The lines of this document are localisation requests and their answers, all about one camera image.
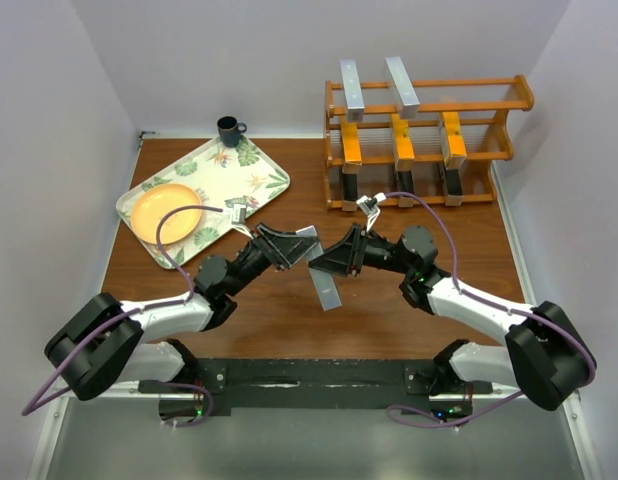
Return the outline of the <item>orange toothpaste box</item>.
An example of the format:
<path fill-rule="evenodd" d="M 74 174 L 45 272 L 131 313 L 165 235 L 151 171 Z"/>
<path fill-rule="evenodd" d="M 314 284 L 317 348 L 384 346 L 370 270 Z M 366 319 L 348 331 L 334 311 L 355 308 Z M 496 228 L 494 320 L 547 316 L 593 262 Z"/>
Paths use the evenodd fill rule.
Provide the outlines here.
<path fill-rule="evenodd" d="M 391 115 L 393 157 L 397 172 L 410 171 L 415 161 L 415 151 L 410 138 L 409 122 L 398 114 Z"/>

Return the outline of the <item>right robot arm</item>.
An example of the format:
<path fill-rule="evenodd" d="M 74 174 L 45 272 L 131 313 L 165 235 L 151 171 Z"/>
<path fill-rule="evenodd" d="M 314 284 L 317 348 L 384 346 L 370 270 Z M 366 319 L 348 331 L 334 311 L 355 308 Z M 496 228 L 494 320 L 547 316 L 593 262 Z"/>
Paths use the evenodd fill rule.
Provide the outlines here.
<path fill-rule="evenodd" d="M 516 387 L 535 405 L 553 411 L 593 380 L 595 359 L 561 307 L 506 301 L 472 288 L 438 267 L 437 254 L 425 227 L 409 227 L 391 242 L 355 224 L 309 265 L 343 277 L 365 267 L 398 273 L 403 277 L 399 289 L 411 307 L 495 340 L 484 346 L 460 339 L 439 352 L 419 375 L 433 395 L 482 381 Z"/>

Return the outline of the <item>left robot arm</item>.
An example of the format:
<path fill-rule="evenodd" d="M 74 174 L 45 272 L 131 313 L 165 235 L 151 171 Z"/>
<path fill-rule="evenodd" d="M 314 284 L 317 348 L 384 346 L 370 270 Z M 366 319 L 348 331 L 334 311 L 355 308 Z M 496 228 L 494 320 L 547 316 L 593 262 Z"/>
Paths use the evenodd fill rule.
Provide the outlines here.
<path fill-rule="evenodd" d="M 220 327 L 237 308 L 234 296 L 270 267 L 292 268 L 318 243 L 312 227 L 281 232 L 260 223 L 234 259 L 206 257 L 192 290 L 181 295 L 152 302 L 94 296 L 48 341 L 44 354 L 83 401 L 133 380 L 185 392 L 195 383 L 196 368 L 167 337 Z"/>

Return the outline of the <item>silver toothpaste box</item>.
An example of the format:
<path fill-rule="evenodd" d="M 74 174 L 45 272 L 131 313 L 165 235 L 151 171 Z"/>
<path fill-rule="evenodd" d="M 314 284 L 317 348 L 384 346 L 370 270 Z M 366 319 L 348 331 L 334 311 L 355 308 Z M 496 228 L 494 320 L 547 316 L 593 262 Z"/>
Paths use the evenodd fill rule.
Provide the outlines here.
<path fill-rule="evenodd" d="M 305 254 L 304 258 L 307 262 L 314 260 L 323 253 L 323 247 L 320 239 Z M 329 273 L 309 268 L 314 287 L 316 289 L 318 299 L 324 311 L 332 310 L 342 306 L 342 301 L 333 279 Z"/>
<path fill-rule="evenodd" d="M 399 56 L 385 58 L 385 80 L 399 117 L 405 120 L 415 119 L 420 101 Z"/>
<path fill-rule="evenodd" d="M 353 59 L 340 60 L 340 72 L 346 104 L 346 119 L 350 123 L 363 120 L 365 104 L 356 62 Z"/>

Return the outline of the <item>white R.O toothpaste box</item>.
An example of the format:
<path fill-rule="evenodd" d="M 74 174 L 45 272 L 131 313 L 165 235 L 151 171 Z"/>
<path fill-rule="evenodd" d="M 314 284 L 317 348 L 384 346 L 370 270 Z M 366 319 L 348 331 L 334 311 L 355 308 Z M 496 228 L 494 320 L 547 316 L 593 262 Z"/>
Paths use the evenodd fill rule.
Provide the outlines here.
<path fill-rule="evenodd" d="M 349 122 L 343 117 L 340 123 L 340 130 L 344 159 L 343 168 L 347 172 L 354 172 L 362 164 L 358 126 L 355 122 Z"/>

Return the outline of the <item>black toothpaste box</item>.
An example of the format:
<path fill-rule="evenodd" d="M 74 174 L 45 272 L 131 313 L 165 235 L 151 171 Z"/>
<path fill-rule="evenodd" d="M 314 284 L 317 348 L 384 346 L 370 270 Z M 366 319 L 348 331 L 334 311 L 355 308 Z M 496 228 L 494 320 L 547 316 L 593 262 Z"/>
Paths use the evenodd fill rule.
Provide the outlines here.
<path fill-rule="evenodd" d="M 410 171 L 397 171 L 396 186 L 399 192 L 407 192 L 408 194 L 414 194 L 412 173 Z M 414 199 L 408 194 L 398 197 L 399 208 L 410 208 L 414 205 Z"/>
<path fill-rule="evenodd" d="M 448 169 L 443 164 L 439 166 L 442 180 L 444 205 L 457 207 L 463 203 L 464 194 L 458 169 Z"/>
<path fill-rule="evenodd" d="M 341 169 L 342 184 L 342 210 L 345 212 L 355 212 L 358 209 L 358 175 L 356 170 L 352 170 L 347 164 Z"/>

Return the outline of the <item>white yellow toothpaste box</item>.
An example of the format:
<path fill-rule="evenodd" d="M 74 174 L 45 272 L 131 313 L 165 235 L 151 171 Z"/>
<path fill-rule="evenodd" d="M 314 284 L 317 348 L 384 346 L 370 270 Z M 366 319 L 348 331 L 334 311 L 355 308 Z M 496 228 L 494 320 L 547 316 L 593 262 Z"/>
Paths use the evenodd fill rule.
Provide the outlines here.
<path fill-rule="evenodd" d="M 447 169 L 459 169 L 467 158 L 459 114 L 442 112 L 439 115 L 438 129 L 444 166 Z"/>

